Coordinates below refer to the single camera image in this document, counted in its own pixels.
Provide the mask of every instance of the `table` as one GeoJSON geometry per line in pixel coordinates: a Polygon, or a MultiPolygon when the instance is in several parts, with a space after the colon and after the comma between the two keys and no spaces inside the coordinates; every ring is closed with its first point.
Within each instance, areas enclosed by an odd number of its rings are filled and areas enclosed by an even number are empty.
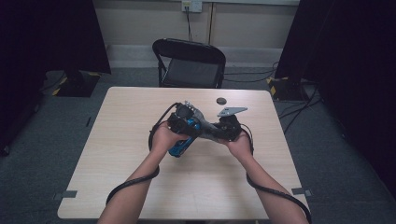
{"type": "MultiPolygon", "coordinates": [[[[247,111],[237,117],[253,132],[256,160],[290,192],[301,188],[269,92],[113,87],[67,188],[77,195],[63,198],[58,216],[99,218],[108,193],[148,155],[152,125],[168,106],[185,100],[210,122],[219,121],[217,114],[224,106],[246,106],[247,111]],[[218,105],[219,97],[227,104],[218,105]]],[[[223,145],[198,138],[181,158],[166,155],[160,167],[160,174],[151,182],[142,219],[268,218],[255,189],[246,181],[245,170],[223,145]]],[[[294,196],[307,204],[303,194],[294,196]]]]}

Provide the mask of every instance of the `black cable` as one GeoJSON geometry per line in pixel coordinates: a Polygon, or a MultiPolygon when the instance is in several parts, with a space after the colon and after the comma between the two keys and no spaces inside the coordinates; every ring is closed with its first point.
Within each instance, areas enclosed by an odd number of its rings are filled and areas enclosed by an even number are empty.
{"type": "Polygon", "coordinates": [[[192,42],[192,34],[191,34],[191,28],[190,28],[190,8],[184,7],[184,9],[186,10],[187,23],[189,24],[189,40],[192,42]]]}
{"type": "Polygon", "coordinates": [[[263,77],[263,78],[256,79],[256,80],[249,80],[249,81],[230,80],[230,79],[226,79],[226,78],[224,78],[223,80],[224,80],[224,81],[231,81],[231,82],[259,82],[259,81],[263,81],[263,80],[267,79],[267,78],[270,77],[273,73],[274,73],[274,71],[272,71],[272,73],[271,73],[269,76],[267,76],[267,77],[263,77]]]}
{"type": "Polygon", "coordinates": [[[282,198],[287,199],[287,200],[289,200],[289,201],[291,201],[293,203],[296,203],[297,205],[300,206],[301,209],[303,209],[303,211],[305,213],[306,220],[308,221],[308,223],[312,223],[311,213],[309,212],[309,210],[305,206],[305,204],[300,202],[298,199],[296,199],[293,196],[291,196],[291,195],[289,195],[287,193],[284,193],[282,191],[279,191],[279,190],[276,190],[276,189],[268,189],[266,187],[260,186],[260,185],[258,185],[256,183],[254,183],[253,180],[250,179],[250,176],[248,176],[248,174],[247,174],[247,182],[254,189],[258,189],[258,190],[263,191],[263,192],[275,194],[276,196],[282,197],[282,198]]]}
{"type": "Polygon", "coordinates": [[[260,73],[256,73],[256,72],[251,72],[251,73],[225,73],[224,74],[224,75],[249,75],[249,74],[267,74],[267,73],[271,73],[269,76],[264,77],[264,78],[260,78],[260,79],[257,79],[257,80],[250,80],[250,81],[238,81],[238,80],[231,80],[231,79],[226,79],[226,78],[224,78],[223,80],[231,81],[231,82],[259,82],[259,81],[263,81],[263,80],[267,79],[268,77],[270,77],[276,71],[275,65],[277,63],[279,63],[279,62],[273,63],[272,70],[266,71],[266,72],[260,72],[260,73]]]}
{"type": "Polygon", "coordinates": [[[311,101],[314,99],[315,97],[315,93],[317,93],[318,90],[318,86],[315,87],[314,93],[312,93],[312,96],[309,98],[309,100],[306,102],[306,104],[303,106],[303,108],[299,109],[297,111],[297,114],[294,116],[294,118],[291,120],[291,122],[288,124],[288,126],[286,127],[286,129],[283,131],[283,134],[286,134],[286,132],[288,131],[289,127],[291,126],[291,124],[297,119],[297,117],[301,114],[301,112],[303,112],[303,110],[305,110],[306,108],[309,107],[309,103],[311,103],[311,101]]]}
{"type": "Polygon", "coordinates": [[[59,81],[62,80],[62,78],[64,77],[64,72],[62,73],[62,75],[51,85],[49,85],[48,87],[43,87],[43,89],[41,89],[40,91],[46,91],[49,88],[52,88],[53,86],[55,86],[59,81]]]}
{"type": "MultiPolygon", "coordinates": [[[[245,125],[245,124],[241,124],[241,125],[247,127],[247,129],[249,130],[249,132],[251,134],[251,130],[249,129],[249,127],[247,125],[245,125]]],[[[242,129],[242,131],[247,134],[247,138],[248,138],[249,144],[250,144],[250,152],[253,155],[254,146],[253,146],[252,135],[249,135],[249,133],[246,130],[244,130],[244,129],[242,129]]],[[[289,201],[291,201],[293,203],[296,203],[301,209],[303,209],[303,211],[305,213],[306,220],[308,221],[308,223],[310,223],[310,224],[312,223],[311,213],[309,212],[309,210],[305,206],[305,204],[300,202],[298,199],[296,199],[293,196],[291,196],[291,195],[289,195],[287,193],[284,193],[282,191],[279,191],[279,190],[276,190],[276,189],[269,189],[269,188],[266,188],[266,187],[263,187],[263,186],[260,186],[260,185],[258,185],[256,183],[254,183],[254,181],[250,178],[250,176],[248,176],[248,173],[247,173],[247,182],[254,189],[258,189],[258,190],[263,191],[263,192],[271,193],[271,194],[274,194],[276,196],[279,196],[279,197],[282,197],[284,199],[287,199],[287,200],[289,200],[289,201]]]]}
{"type": "Polygon", "coordinates": [[[282,112],[278,115],[278,118],[279,118],[279,119],[282,119],[282,118],[286,117],[286,116],[282,116],[283,113],[286,112],[286,110],[291,109],[291,108],[293,108],[293,107],[295,107],[295,106],[304,105],[304,104],[305,104],[305,102],[300,102],[300,103],[298,103],[298,104],[296,104],[296,105],[291,105],[291,106],[288,106],[288,107],[284,108],[284,109],[282,110],[282,112]]]}
{"type": "MultiPolygon", "coordinates": [[[[166,111],[163,113],[163,115],[160,117],[160,119],[157,121],[157,123],[154,124],[154,126],[152,127],[152,130],[150,131],[150,134],[148,136],[148,150],[151,150],[151,146],[152,146],[152,138],[155,134],[155,132],[157,131],[158,127],[163,123],[166,122],[162,121],[163,118],[166,116],[166,114],[169,112],[169,110],[172,109],[172,107],[174,107],[175,105],[180,105],[180,103],[174,103],[171,106],[169,106],[168,109],[166,109],[166,111]]],[[[113,198],[113,196],[119,192],[121,189],[125,189],[127,187],[130,187],[132,185],[150,180],[154,177],[156,177],[158,174],[160,173],[160,166],[157,167],[157,169],[155,169],[154,173],[150,174],[150,175],[145,175],[142,177],[138,177],[132,180],[128,180],[118,186],[116,186],[113,190],[111,190],[111,192],[108,194],[107,199],[106,199],[106,204],[108,204],[108,202],[110,202],[111,198],[113,198]]]]}
{"type": "Polygon", "coordinates": [[[157,169],[155,169],[154,173],[152,173],[151,175],[145,175],[145,176],[142,176],[142,177],[138,177],[136,179],[128,180],[128,181],[118,185],[116,188],[111,190],[111,192],[108,194],[107,199],[106,199],[106,204],[108,204],[108,202],[110,202],[111,198],[113,198],[113,196],[117,192],[119,192],[121,189],[125,189],[127,187],[132,186],[132,185],[135,185],[135,184],[150,180],[150,179],[156,177],[159,173],[160,173],[160,166],[157,166],[157,169]]]}
{"type": "MultiPolygon", "coordinates": [[[[308,107],[310,107],[310,106],[312,106],[312,105],[316,105],[316,104],[319,103],[319,102],[321,102],[321,98],[319,98],[317,101],[315,101],[314,103],[312,103],[312,104],[309,105],[308,107]]],[[[297,105],[289,106],[288,108],[285,108],[284,110],[290,109],[290,108],[292,108],[292,107],[294,107],[294,106],[297,106],[297,105]]],[[[291,112],[289,112],[289,113],[287,113],[287,114],[285,114],[285,115],[279,115],[278,118],[279,118],[279,119],[283,119],[283,118],[285,118],[285,117],[287,117],[287,116],[289,116],[289,115],[292,115],[292,114],[295,114],[295,113],[299,112],[301,109],[305,109],[305,108],[302,107],[302,108],[293,110],[293,111],[291,111],[291,112]]]]}
{"type": "Polygon", "coordinates": [[[254,74],[267,74],[267,73],[272,73],[275,72],[276,69],[266,71],[266,72],[248,72],[248,73],[224,73],[224,76],[231,76],[231,75],[254,75],[254,74]]]}

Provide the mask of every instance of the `metal bracket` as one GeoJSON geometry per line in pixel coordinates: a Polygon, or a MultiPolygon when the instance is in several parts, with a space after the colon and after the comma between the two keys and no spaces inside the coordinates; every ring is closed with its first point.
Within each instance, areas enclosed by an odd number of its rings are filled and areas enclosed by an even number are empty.
{"type": "Polygon", "coordinates": [[[247,107],[225,107],[218,113],[218,117],[228,117],[239,112],[248,110],[247,107]]]}

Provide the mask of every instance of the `chair backrest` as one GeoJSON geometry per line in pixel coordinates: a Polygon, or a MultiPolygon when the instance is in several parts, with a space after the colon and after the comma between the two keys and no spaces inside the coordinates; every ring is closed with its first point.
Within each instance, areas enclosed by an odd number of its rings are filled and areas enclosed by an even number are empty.
{"type": "Polygon", "coordinates": [[[222,64],[225,66],[226,59],[221,50],[203,43],[164,38],[156,40],[152,45],[152,49],[160,62],[162,61],[160,56],[163,56],[186,61],[222,64]]]}

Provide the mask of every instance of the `folding chair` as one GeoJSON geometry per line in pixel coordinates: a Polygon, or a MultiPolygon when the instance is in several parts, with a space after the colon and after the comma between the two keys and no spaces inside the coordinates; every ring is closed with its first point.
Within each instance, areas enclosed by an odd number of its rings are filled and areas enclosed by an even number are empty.
{"type": "Polygon", "coordinates": [[[221,88],[226,59],[219,49],[171,38],[155,41],[152,49],[158,59],[160,87],[221,88]],[[163,58],[171,59],[167,67],[163,58]]]}

